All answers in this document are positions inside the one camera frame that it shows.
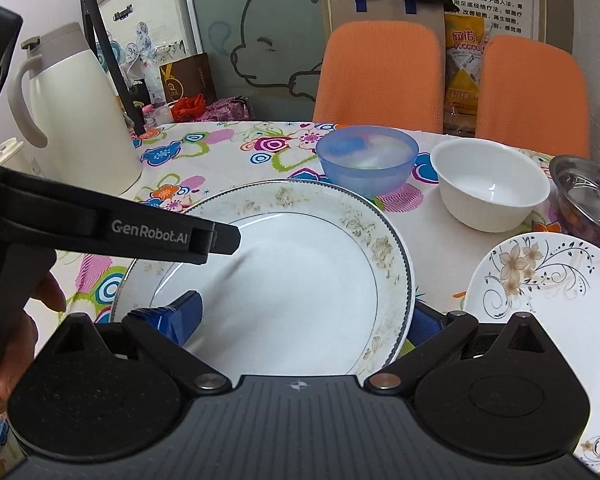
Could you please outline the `person's left hand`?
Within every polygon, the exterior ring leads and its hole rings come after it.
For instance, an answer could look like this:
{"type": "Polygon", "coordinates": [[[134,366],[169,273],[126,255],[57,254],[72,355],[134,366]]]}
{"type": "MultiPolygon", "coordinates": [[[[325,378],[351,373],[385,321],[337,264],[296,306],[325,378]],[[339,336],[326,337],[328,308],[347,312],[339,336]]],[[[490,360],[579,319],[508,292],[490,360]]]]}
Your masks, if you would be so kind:
{"type": "MultiPolygon", "coordinates": [[[[65,312],[66,297],[56,278],[48,272],[38,283],[34,300],[41,301],[47,309],[65,312]]],[[[34,319],[26,311],[20,313],[16,328],[6,344],[0,363],[0,414],[6,410],[6,403],[17,382],[34,360],[34,349],[38,342],[38,328],[34,319]]]]}

